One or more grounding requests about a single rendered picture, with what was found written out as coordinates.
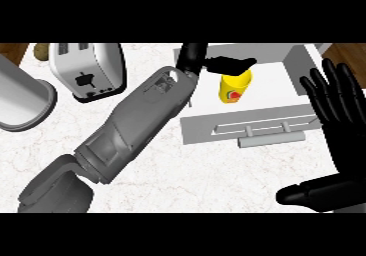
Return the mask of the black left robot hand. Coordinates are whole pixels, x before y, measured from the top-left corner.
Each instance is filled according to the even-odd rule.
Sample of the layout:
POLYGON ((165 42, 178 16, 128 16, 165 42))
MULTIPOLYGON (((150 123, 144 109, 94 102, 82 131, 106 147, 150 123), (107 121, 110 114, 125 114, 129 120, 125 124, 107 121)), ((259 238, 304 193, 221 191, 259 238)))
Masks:
POLYGON ((175 68, 183 72, 200 73, 200 69, 221 75, 239 76, 256 63, 255 58, 233 59, 216 56, 206 57, 206 43, 184 43, 180 48, 175 68))

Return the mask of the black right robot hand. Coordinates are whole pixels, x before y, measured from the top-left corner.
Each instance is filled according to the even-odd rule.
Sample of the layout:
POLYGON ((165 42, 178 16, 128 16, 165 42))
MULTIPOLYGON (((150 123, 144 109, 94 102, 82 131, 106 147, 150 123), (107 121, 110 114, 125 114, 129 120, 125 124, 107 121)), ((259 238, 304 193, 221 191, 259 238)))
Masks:
POLYGON ((276 201, 327 212, 366 203, 366 98, 343 63, 321 60, 299 83, 321 124, 323 136, 338 173, 281 188, 276 201))

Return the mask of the yellow cup with fruit print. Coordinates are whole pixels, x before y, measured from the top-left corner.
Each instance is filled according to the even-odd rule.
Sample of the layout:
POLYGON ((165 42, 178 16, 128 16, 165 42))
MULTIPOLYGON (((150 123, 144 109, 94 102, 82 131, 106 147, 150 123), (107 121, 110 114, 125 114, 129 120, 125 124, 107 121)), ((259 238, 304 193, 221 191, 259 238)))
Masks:
POLYGON ((218 97, 222 103, 228 104, 239 101, 250 81, 250 70, 246 70, 239 76, 221 76, 218 97))

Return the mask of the white open drawer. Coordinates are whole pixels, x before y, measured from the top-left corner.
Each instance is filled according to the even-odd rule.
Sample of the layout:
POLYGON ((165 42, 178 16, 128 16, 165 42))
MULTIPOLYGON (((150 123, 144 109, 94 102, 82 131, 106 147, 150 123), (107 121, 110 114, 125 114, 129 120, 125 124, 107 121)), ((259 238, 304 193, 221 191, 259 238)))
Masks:
POLYGON ((239 76, 202 69, 183 116, 308 103, 299 77, 320 67, 321 56, 312 43, 211 43, 206 58, 218 56, 240 60, 255 58, 256 63, 239 76))

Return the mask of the white toaster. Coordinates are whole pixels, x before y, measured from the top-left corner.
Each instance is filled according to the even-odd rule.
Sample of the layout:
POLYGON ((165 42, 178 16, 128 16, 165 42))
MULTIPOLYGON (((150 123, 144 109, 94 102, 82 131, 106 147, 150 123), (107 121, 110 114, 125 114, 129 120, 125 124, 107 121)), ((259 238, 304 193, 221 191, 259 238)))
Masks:
POLYGON ((119 43, 51 43, 48 65, 53 75, 81 103, 121 94, 126 88, 119 43))

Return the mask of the brown round object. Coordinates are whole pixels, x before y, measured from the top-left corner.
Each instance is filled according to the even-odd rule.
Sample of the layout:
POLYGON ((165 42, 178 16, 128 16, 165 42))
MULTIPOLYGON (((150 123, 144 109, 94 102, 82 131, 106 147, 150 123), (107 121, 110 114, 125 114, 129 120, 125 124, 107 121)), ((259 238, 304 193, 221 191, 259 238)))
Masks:
POLYGON ((39 61, 48 60, 48 43, 36 43, 33 46, 33 57, 39 61))

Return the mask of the grey cylindrical appliance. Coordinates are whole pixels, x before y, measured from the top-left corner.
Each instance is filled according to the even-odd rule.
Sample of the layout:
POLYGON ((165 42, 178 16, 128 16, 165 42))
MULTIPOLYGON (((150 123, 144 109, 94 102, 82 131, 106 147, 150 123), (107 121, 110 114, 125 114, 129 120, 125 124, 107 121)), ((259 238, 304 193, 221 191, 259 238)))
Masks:
POLYGON ((53 85, 30 75, 0 54, 0 129, 22 132, 48 117, 57 102, 53 85))

